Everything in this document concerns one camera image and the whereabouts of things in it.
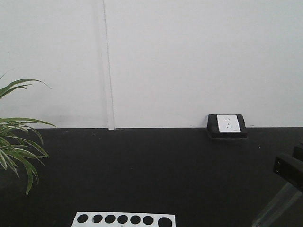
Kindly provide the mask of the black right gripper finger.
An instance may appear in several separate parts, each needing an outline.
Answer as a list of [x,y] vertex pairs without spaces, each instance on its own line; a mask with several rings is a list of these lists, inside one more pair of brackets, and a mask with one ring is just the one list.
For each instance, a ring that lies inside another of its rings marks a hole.
[[303,162],[290,155],[278,155],[275,158],[273,172],[294,187],[303,186]]
[[294,146],[293,157],[296,159],[303,159],[303,144],[302,143]]

